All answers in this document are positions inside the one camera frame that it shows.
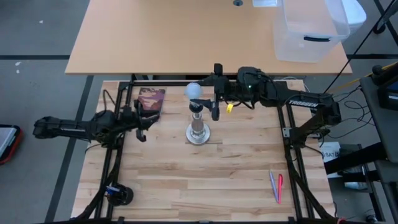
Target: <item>pen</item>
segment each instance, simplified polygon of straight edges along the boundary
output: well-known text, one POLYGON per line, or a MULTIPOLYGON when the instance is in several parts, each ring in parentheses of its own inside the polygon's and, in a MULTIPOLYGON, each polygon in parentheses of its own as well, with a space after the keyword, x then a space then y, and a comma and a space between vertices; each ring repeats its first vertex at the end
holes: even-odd
POLYGON ((284 183, 284 176, 282 174, 279 174, 279 179, 278 179, 278 204, 282 202, 282 184, 284 183))
POLYGON ((276 192, 274 176, 272 175, 272 171, 271 170, 269 170, 269 178, 271 179, 271 185, 272 185, 272 189, 274 190, 275 200, 276 200, 276 202, 278 202, 278 194, 276 192))

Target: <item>wooden table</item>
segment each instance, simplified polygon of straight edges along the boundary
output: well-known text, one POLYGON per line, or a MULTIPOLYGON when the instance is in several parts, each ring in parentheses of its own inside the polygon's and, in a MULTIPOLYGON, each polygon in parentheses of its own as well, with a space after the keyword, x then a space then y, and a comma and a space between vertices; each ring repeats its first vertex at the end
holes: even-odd
MULTIPOLYGON (((276 8, 251 0, 92 0, 67 74, 202 75, 253 66, 270 75, 336 75, 347 62, 341 44, 319 63, 283 62, 274 53, 276 8)), ((315 11, 308 8, 308 13, 315 11)), ((351 74, 347 66, 343 74, 351 74)))
MULTIPOLYGON (((118 83, 104 82, 103 88, 116 98, 118 83)), ((301 80, 288 81, 288 86, 304 90, 301 80)), ((211 129, 210 140, 204 146, 192 146, 185 139, 185 130, 192 120, 188 99, 183 95, 185 87, 160 88, 166 89, 163 112, 160 122, 146 132, 147 142, 139 142, 134 131, 126 135, 119 182, 132 188, 135 195, 129 205, 115 207, 114 219, 124 216, 126 220, 286 221, 295 216, 276 108, 258 104, 253 111, 240 106, 226 114, 222 105, 217 122, 204 111, 203 118, 211 129), (270 169, 276 178, 284 175, 281 205, 272 193, 270 169)), ((133 88, 133 99, 139 89, 133 88)), ((203 91, 203 98, 209 98, 213 89, 203 87, 203 91)), ((110 100, 107 106, 113 110, 110 100)), ((97 111, 103 108, 100 97, 97 111)), ((309 109, 294 106, 294 116, 299 126, 311 114, 309 109)), ((313 139, 307 145, 318 148, 313 139)), ((99 188, 105 152, 98 146, 86 154, 73 217, 83 211, 99 188)), ((306 148, 302 154, 311 191, 333 214, 321 155, 306 148)), ((299 193, 306 216, 301 190, 299 193)))

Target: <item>red object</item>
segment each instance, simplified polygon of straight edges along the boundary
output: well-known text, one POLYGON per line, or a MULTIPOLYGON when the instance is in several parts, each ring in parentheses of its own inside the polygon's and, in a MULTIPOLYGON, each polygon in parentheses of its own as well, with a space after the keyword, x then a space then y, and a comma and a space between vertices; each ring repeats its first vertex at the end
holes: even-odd
POLYGON ((14 135, 15 136, 14 140, 10 143, 10 145, 7 147, 7 149, 3 152, 2 156, 0 157, 0 165, 3 165, 11 159, 12 155, 14 155, 14 153, 17 149, 17 146, 22 139, 22 130, 18 126, 15 126, 15 125, 0 124, 0 128, 15 128, 16 129, 16 133, 14 135))
POLYGON ((282 184, 284 183, 284 176, 279 174, 278 177, 278 204, 282 202, 282 184))

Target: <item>yellow object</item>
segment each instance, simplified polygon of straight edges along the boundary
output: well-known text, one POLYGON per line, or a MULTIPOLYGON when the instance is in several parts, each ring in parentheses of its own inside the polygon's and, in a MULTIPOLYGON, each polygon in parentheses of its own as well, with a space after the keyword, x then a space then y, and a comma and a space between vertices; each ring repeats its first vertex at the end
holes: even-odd
POLYGON ((228 104, 228 106, 226 107, 226 113, 231 113, 232 112, 232 108, 234 107, 233 104, 228 104))
MULTIPOLYGON (((384 66, 382 69, 383 69, 383 70, 388 69, 389 67, 395 65, 396 63, 398 63, 398 62, 392 63, 392 64, 390 64, 390 65, 386 65, 386 66, 384 66)), ((364 77, 369 77, 369 76, 371 76, 372 74, 373 74, 373 73, 369 73, 369 74, 365 75, 364 77)), ((353 81, 350 81, 350 82, 345 83, 345 84, 343 84, 343 85, 341 85, 341 86, 339 86, 339 87, 336 87, 336 88, 334 88, 334 89, 331 89, 331 90, 327 91, 327 93, 333 93, 333 92, 335 92, 335 91, 337 91, 337 90, 340 90, 340 89, 342 89, 342 88, 349 87, 350 85, 352 85, 352 84, 358 82, 359 80, 360 80, 360 78, 356 78, 356 79, 354 79, 353 81)))

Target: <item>light wood desk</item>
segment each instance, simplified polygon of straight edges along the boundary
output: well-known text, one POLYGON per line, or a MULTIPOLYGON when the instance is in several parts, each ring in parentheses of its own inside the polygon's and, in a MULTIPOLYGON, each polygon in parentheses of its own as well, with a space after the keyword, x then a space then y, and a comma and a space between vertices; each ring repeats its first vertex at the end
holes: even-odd
MULTIPOLYGON (((104 82, 103 88, 116 98, 118 83, 104 82)), ((304 90, 301 80, 288 81, 288 86, 304 90)), ((211 129, 210 141, 204 146, 192 146, 185 139, 185 129, 192 120, 188 99, 183 95, 185 87, 160 88, 166 88, 163 111, 160 122, 146 132, 147 142, 139 142, 134 131, 126 135, 119 182, 133 189, 134 199, 129 205, 115 207, 114 219, 124 216, 126 220, 158 221, 287 221, 287 217, 295 216, 276 108, 258 105, 249 110, 239 106, 226 114, 222 105, 217 122, 204 110, 203 118, 211 129), (269 169, 275 178, 284 175, 281 205, 272 193, 269 169)), ((133 99, 137 98, 139 89, 133 88, 133 99)), ((203 91, 203 98, 213 93, 212 87, 203 87, 203 91)), ((107 106, 113 110, 110 100, 107 106)), ((97 111, 103 108, 100 98, 97 111)), ((299 126, 311 114, 307 108, 294 106, 294 116, 299 126)), ((318 149, 313 139, 307 145, 318 149)), ((106 149, 99 146, 87 152, 73 217, 83 211, 97 192, 105 153, 106 149)), ((321 155, 306 148, 302 154, 311 191, 333 214, 333 199, 321 155)), ((301 190, 299 194, 306 217, 301 190)), ((105 200, 102 217, 106 207, 105 200)))
MULTIPOLYGON (((346 63, 338 44, 319 63, 274 54, 274 7, 244 0, 91 0, 67 74, 202 75, 253 66, 270 75, 336 75, 346 63)), ((348 66, 343 74, 351 74, 348 66)))

